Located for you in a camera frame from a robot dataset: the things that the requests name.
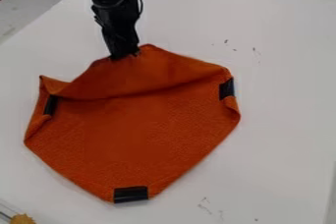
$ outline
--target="white tabletop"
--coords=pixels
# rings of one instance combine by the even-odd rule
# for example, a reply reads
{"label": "white tabletop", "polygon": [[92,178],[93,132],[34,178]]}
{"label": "white tabletop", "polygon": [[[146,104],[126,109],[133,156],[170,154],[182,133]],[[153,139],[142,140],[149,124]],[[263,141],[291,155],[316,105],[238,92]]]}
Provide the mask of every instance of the white tabletop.
{"label": "white tabletop", "polygon": [[70,81],[107,55],[90,1],[64,0],[0,47],[0,197],[38,224],[324,223],[336,160],[336,0],[143,1],[141,42],[232,71],[238,128],[146,202],[113,205],[53,172],[23,145],[38,75]]}

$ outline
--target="orange fabric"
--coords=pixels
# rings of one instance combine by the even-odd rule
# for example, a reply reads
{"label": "orange fabric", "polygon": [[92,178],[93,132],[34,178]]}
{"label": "orange fabric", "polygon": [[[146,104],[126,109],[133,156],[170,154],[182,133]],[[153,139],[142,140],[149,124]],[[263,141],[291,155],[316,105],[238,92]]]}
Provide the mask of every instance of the orange fabric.
{"label": "orange fabric", "polygon": [[[232,76],[214,64],[152,45],[139,57],[95,61],[71,83],[40,77],[25,143],[54,170],[111,201],[116,188],[159,194],[236,127]],[[43,115],[50,94],[53,116]]]}

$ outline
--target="black tape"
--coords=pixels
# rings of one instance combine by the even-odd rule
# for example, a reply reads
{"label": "black tape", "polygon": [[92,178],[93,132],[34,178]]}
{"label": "black tape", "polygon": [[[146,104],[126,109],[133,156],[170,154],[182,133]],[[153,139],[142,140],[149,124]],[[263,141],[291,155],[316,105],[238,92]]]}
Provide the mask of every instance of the black tape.
{"label": "black tape", "polygon": [[223,100],[225,97],[235,95],[234,80],[229,79],[224,84],[219,85],[219,100]]}
{"label": "black tape", "polygon": [[147,187],[120,188],[114,190],[114,202],[123,203],[148,199]]}
{"label": "black tape", "polygon": [[49,98],[44,107],[44,115],[52,116],[55,113],[57,107],[58,97],[55,95],[49,95]]}

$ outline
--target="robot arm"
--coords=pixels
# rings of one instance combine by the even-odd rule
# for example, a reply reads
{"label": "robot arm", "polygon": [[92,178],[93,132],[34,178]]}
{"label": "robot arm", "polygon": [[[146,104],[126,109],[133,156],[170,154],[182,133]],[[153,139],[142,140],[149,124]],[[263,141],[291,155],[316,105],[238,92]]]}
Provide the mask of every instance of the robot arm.
{"label": "robot arm", "polygon": [[137,55],[139,38],[136,22],[142,11],[138,0],[92,0],[95,20],[101,25],[103,37],[112,60]]}

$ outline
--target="yellow object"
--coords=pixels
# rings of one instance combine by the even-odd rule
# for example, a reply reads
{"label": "yellow object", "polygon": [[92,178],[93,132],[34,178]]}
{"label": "yellow object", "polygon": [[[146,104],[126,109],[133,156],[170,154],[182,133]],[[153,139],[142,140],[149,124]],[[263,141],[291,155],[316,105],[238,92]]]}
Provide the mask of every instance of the yellow object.
{"label": "yellow object", "polygon": [[11,224],[36,224],[36,223],[26,214],[18,214],[12,218]]}

